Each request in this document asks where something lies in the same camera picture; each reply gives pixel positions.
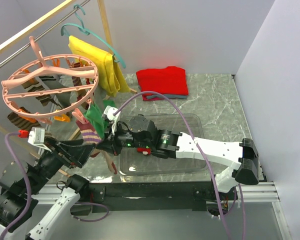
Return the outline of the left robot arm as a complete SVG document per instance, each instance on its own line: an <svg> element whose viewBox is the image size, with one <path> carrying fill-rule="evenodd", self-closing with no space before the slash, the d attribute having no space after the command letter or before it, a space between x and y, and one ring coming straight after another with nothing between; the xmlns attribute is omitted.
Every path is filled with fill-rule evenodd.
<svg viewBox="0 0 300 240"><path fill-rule="evenodd" d="M58 142L52 145L52 151L42 154L36 166L19 160L12 151L14 161L6 167L0 179L0 240L50 239L58 222L70 213L71 207L89 197L89 181L76 174L71 176L56 202L28 231L28 224L39 202L33 196L62 166L84 165L94 148L94 144L83 144L80 140Z"/></svg>

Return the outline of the red christmas sock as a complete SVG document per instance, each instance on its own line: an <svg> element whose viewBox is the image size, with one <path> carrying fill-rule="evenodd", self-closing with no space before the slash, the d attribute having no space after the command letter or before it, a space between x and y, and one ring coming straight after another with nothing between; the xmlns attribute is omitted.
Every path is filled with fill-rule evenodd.
<svg viewBox="0 0 300 240"><path fill-rule="evenodd" d="M141 153L145 156L149 156L151 154L151 149L150 148L138 147L136 150L137 150L138 153Z"/></svg>

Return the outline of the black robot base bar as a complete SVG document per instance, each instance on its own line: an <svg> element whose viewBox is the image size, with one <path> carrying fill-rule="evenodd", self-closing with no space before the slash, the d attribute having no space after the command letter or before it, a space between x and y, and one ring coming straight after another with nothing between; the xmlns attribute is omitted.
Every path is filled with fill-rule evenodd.
<svg viewBox="0 0 300 240"><path fill-rule="evenodd" d="M210 181L90 183L80 202L110 211L192 210L219 215Z"/></svg>

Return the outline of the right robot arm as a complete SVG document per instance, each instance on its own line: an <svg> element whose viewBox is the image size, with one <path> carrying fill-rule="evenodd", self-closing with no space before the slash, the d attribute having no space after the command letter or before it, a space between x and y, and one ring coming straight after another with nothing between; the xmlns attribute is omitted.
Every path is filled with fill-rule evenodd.
<svg viewBox="0 0 300 240"><path fill-rule="evenodd" d="M238 184L259 184L259 153L250 138L224 142L194 137L185 132L157 128L143 115L128 122L110 120L102 141L96 146L114 156L123 148L143 148L162 159L195 159L226 168L214 176L209 187L212 198L220 200Z"/></svg>

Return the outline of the purple striped beige sock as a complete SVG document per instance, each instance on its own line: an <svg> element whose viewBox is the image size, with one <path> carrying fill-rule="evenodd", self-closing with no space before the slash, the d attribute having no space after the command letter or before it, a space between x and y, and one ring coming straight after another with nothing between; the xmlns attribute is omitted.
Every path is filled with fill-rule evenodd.
<svg viewBox="0 0 300 240"><path fill-rule="evenodd" d="M78 126L85 143L98 145L101 142L102 139L90 123L82 123L79 120L76 120L75 123ZM105 162L109 171L116 175L118 173L116 165L107 152L95 148L90 157L95 158L100 153L105 157Z"/></svg>

